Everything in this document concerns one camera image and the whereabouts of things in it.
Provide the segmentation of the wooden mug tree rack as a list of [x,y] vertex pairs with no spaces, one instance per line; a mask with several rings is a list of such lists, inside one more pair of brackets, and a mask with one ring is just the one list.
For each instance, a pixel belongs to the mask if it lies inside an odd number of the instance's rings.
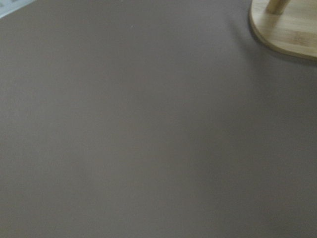
[[274,51],[317,59],[315,0],[253,0],[249,20],[257,38]]

